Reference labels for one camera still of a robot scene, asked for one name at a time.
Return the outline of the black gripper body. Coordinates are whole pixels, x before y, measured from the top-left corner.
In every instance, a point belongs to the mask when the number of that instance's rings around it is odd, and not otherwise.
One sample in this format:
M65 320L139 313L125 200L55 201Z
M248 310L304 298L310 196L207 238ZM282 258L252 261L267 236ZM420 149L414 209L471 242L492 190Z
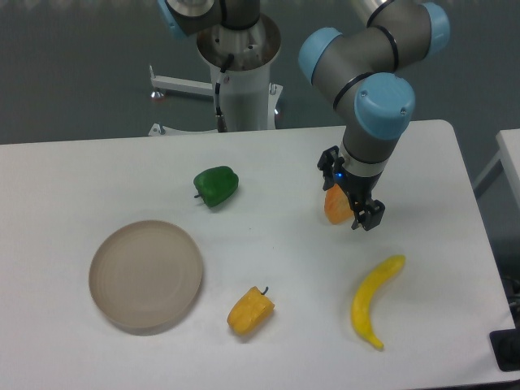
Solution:
M372 200L372 191L382 173L370 177L348 172L338 162L335 164L335 181L349 200L351 206L363 206Z

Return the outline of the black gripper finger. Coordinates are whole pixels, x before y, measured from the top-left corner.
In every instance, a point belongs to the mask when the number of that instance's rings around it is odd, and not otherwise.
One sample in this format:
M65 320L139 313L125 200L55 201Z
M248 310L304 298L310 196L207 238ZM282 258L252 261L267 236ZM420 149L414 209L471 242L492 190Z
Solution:
M370 231L372 228L379 226L385 212L385 205L372 198L367 198L365 201L356 201L353 206L354 221L351 228L356 230L363 228L365 231Z
M318 160L317 168L323 174L323 191L331 189L340 180L340 173L335 169L339 157L339 147L334 145L324 150Z

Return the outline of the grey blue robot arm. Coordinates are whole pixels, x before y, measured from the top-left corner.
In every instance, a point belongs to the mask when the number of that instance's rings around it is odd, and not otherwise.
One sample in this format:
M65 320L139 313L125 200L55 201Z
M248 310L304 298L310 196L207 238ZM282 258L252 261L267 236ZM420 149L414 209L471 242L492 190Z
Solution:
M302 44L298 64L307 81L344 120L342 142L318 161L325 189L338 186L354 215L353 226L378 226L385 207L372 190L407 129L415 108L399 69L442 50L450 24L434 3L358 1L363 31L346 36L321 28ZM210 68L217 129L266 129L270 67L281 47L275 22L257 1L161 1L170 33L195 36Z

